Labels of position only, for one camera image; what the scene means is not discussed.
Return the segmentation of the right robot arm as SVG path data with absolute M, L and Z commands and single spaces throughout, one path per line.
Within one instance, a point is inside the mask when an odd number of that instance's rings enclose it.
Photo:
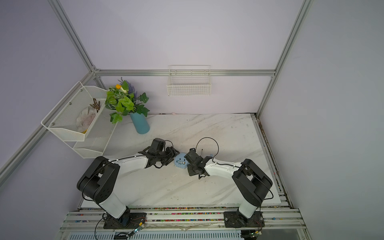
M 241 163 L 227 163 L 214 157 L 203 158 L 195 149 L 190 149 L 185 159 L 189 163 L 190 176 L 197 175 L 199 178 L 217 176 L 233 180 L 244 198 L 238 212 L 246 219 L 252 217 L 263 201 L 268 199 L 267 195 L 272 192 L 273 181 L 250 159 L 245 159 Z

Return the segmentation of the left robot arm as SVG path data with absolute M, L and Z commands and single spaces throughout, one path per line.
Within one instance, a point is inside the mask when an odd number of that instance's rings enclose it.
M 103 156 L 95 158 L 79 179 L 77 189 L 112 218 L 125 218 L 129 208 L 114 192 L 118 177 L 152 166 L 160 169 L 170 164 L 180 152 L 174 146 L 166 147 L 166 142 L 155 138 L 149 147 L 120 159 L 110 160 Z

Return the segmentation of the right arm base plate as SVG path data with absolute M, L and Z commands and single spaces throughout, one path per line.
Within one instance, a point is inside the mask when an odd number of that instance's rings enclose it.
M 239 211 L 224 212 L 226 228 L 263 228 L 265 226 L 262 212 L 255 211 L 250 218 L 243 216 Z

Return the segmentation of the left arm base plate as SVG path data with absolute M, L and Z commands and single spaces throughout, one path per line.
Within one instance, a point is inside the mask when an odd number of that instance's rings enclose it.
M 107 230 L 136 229 L 146 221 L 146 213 L 125 213 L 119 219 L 107 214 L 103 228 Z

